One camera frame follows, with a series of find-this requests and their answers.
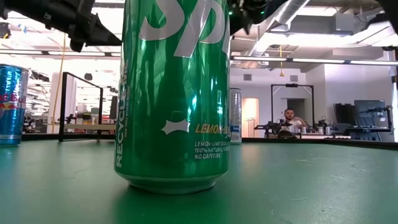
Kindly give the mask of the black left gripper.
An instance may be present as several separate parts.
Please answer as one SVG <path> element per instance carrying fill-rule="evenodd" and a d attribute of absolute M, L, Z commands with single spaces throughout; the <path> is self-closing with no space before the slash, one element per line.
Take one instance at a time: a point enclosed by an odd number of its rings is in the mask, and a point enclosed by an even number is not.
<path fill-rule="evenodd" d="M 46 28 L 57 29 L 70 38 L 70 48 L 81 52 L 89 46 L 121 46 L 122 41 L 102 25 L 97 14 L 91 14 L 95 0 L 49 0 Z"/>

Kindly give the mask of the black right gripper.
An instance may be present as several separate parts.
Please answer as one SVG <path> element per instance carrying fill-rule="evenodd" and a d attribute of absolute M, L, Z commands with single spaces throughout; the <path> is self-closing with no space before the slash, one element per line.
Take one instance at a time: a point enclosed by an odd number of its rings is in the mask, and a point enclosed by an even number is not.
<path fill-rule="evenodd" d="M 240 29 L 249 33 L 252 25 L 260 24 L 288 0 L 229 0 L 230 33 Z"/>

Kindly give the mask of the tall white Celsius can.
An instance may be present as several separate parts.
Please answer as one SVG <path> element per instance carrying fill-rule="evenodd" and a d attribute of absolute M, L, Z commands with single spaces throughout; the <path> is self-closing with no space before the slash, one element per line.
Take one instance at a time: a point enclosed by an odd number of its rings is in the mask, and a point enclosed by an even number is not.
<path fill-rule="evenodd" d="M 242 117 L 241 117 L 241 90 L 239 88 L 230 88 L 230 127 L 231 144 L 242 143 Z"/>

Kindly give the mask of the green Sprite can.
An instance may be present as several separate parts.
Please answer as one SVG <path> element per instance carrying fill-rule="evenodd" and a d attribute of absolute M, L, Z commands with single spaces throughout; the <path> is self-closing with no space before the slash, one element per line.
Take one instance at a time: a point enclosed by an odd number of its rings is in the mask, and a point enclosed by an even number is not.
<path fill-rule="evenodd" d="M 181 195 L 229 167 L 227 0 L 126 0 L 114 170 Z"/>

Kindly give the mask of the blue Red Bull can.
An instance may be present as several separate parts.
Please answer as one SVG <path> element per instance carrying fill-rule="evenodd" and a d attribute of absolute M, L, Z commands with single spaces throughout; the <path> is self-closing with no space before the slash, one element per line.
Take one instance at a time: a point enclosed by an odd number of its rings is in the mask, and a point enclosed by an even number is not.
<path fill-rule="evenodd" d="M 28 69 L 0 64 L 0 146 L 17 146 L 21 143 Z"/>

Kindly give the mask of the long ceiling light strip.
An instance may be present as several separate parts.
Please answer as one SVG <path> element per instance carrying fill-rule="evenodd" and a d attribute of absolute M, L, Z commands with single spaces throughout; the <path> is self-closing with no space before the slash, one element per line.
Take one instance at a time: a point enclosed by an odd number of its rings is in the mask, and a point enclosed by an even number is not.
<path fill-rule="evenodd" d="M 74 51 L 47 51 L 47 50 L 20 50 L 0 49 L 0 54 L 8 55 L 44 55 L 44 56 L 69 56 L 69 57 L 120 57 L 119 52 L 74 52 Z M 297 58 L 297 57 L 269 57 L 269 56 L 240 56 L 232 55 L 232 61 L 253 62 L 282 62 L 282 63 L 324 63 L 342 65 L 367 65 L 367 66 L 391 66 L 398 67 L 398 61 L 385 60 L 350 60 L 329 58 Z"/>

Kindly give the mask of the person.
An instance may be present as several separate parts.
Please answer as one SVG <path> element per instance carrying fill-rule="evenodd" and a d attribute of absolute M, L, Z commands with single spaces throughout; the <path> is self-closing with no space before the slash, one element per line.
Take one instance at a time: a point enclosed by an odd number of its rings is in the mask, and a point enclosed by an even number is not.
<path fill-rule="evenodd" d="M 281 130 L 289 131 L 292 134 L 301 133 L 303 129 L 309 128 L 309 125 L 302 118 L 296 116 L 291 108 L 284 111 L 284 121 L 286 126 L 281 127 Z"/>

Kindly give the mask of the black teleoperation robot arms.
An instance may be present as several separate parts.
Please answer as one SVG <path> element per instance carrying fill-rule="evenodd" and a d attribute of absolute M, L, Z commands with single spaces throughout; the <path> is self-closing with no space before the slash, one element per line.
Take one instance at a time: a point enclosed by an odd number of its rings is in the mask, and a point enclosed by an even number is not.
<path fill-rule="evenodd" d="M 264 130 L 264 137 L 267 139 L 297 139 L 298 135 L 300 139 L 301 134 L 297 135 L 292 128 L 293 124 L 290 123 L 273 123 L 270 121 L 265 125 L 257 125 L 254 130 Z"/>

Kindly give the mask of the black monitor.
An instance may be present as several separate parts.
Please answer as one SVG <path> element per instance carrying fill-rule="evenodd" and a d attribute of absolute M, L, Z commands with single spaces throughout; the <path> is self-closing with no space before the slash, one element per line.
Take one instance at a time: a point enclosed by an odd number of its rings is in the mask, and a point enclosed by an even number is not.
<path fill-rule="evenodd" d="M 383 126 L 386 122 L 384 100 L 355 100 L 355 120 L 359 126 Z"/>

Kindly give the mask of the black desk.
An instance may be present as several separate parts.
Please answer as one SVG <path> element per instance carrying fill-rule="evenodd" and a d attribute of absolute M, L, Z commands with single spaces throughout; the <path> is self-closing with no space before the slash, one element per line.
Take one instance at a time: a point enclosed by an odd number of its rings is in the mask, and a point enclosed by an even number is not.
<path fill-rule="evenodd" d="M 364 127 L 364 126 L 353 126 L 346 128 L 344 133 L 350 136 L 352 140 L 359 141 L 382 141 L 381 134 L 391 134 L 392 131 L 386 127 Z"/>

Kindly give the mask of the green table mat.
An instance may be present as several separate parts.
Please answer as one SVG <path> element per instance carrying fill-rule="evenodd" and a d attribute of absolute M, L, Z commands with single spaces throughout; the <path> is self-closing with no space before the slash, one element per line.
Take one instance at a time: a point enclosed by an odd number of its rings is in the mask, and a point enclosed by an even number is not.
<path fill-rule="evenodd" d="M 113 156 L 112 141 L 0 147 L 0 224 L 398 224 L 398 151 L 244 143 L 190 195 L 131 187 Z"/>

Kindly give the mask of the silver ventilation duct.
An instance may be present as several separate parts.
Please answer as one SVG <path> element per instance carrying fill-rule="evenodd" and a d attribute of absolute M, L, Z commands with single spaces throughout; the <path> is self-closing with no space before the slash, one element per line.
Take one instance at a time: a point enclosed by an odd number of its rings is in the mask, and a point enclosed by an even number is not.
<path fill-rule="evenodd" d="M 258 40 L 246 56 L 260 57 L 278 41 L 285 38 L 293 19 L 310 0 L 288 0 L 257 26 Z"/>

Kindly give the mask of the black metal gantry frame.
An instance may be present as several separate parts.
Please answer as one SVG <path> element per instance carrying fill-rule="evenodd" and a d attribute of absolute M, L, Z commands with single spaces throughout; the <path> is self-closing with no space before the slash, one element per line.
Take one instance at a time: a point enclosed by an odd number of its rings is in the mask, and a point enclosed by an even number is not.
<path fill-rule="evenodd" d="M 271 118 L 272 118 L 272 121 L 274 120 L 274 95 L 282 88 L 282 87 L 285 87 L 285 88 L 298 88 L 298 87 L 301 87 L 301 88 L 303 88 L 305 91 L 307 91 L 308 92 L 308 94 L 312 97 L 312 121 L 314 121 L 315 120 L 315 115 L 314 115 L 314 112 L 315 112 L 315 110 L 314 110 L 314 97 L 313 97 L 313 94 L 314 94 L 314 87 L 313 87 L 313 85 L 300 85 L 300 84 L 297 84 L 297 83 L 286 83 L 286 84 L 272 84 L 271 85 Z M 283 111 L 283 113 L 282 113 L 282 117 L 278 120 L 278 122 L 277 123 L 284 123 L 285 121 L 284 121 L 284 111 Z M 301 138 L 302 138 L 302 134 L 304 134 L 304 133 L 306 133 L 306 129 L 303 129 L 302 130 L 302 132 L 301 133 L 298 133 L 298 134 L 301 134 Z"/>

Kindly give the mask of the wooden shelf with black frame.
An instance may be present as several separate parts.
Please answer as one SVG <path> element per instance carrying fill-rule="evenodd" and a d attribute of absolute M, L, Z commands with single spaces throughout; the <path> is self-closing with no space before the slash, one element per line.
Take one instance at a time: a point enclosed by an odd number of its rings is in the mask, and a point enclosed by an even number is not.
<path fill-rule="evenodd" d="M 66 110 L 66 100 L 67 100 L 67 80 L 71 76 L 80 81 L 83 81 L 97 89 L 99 89 L 99 111 L 98 111 L 98 124 L 66 124 L 65 123 L 65 110 Z M 115 129 L 113 124 L 102 124 L 103 119 L 103 96 L 104 89 L 98 85 L 95 85 L 87 80 L 84 80 L 70 72 L 63 72 L 62 75 L 62 91 L 61 91 L 61 103 L 60 103 L 60 124 L 58 131 L 58 141 L 63 142 L 64 140 L 72 139 L 102 139 L 103 131 L 110 131 Z M 66 129 L 84 129 L 84 130 L 94 130 L 96 134 L 67 134 Z"/>

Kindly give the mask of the black aluminium table frame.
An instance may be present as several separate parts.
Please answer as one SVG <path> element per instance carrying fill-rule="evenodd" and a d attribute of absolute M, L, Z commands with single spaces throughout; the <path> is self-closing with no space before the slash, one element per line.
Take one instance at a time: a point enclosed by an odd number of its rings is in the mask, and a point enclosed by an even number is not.
<path fill-rule="evenodd" d="M 21 141 L 46 141 L 46 140 L 74 141 L 81 139 L 90 140 L 115 140 L 115 135 L 110 134 L 23 134 Z M 287 143 L 287 144 L 330 144 L 350 147 L 363 147 L 370 149 L 383 149 L 398 151 L 398 142 L 359 141 L 350 139 L 267 139 L 267 138 L 242 138 L 242 143 Z"/>

